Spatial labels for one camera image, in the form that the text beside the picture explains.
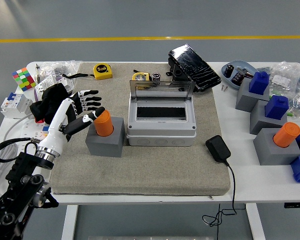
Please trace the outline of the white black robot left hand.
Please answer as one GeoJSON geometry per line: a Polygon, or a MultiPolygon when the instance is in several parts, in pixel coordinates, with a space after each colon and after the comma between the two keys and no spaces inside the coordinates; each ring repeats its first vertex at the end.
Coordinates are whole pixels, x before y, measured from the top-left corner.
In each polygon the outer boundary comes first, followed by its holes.
{"type": "Polygon", "coordinates": [[[59,157],[71,136],[89,127],[105,111],[98,93],[98,90],[81,90],[63,100],[35,155],[59,157]]]}

